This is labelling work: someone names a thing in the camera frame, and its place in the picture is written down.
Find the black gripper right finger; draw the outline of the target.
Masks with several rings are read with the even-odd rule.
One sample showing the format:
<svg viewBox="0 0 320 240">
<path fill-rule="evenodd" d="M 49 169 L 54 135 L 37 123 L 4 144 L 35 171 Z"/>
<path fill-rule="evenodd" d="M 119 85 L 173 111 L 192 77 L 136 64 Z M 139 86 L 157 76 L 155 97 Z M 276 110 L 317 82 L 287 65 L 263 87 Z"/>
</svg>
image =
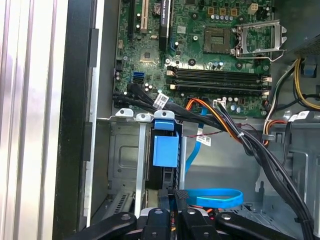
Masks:
<svg viewBox="0 0 320 240">
<path fill-rule="evenodd" d="M 220 212 L 213 219 L 188 207 L 188 193 L 175 190 L 178 240 L 292 240 L 284 234 L 234 212 Z"/>
</svg>

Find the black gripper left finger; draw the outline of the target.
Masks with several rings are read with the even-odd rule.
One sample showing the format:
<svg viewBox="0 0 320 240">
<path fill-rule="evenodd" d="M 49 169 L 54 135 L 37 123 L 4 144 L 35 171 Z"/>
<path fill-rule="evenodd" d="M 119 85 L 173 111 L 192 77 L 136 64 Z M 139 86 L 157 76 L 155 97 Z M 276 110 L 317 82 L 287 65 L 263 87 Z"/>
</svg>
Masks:
<svg viewBox="0 0 320 240">
<path fill-rule="evenodd" d="M 144 208 L 140 216 L 119 212 L 69 236 L 68 240 L 169 240 L 171 213 L 169 192 L 158 191 L 157 207 Z"/>
</svg>

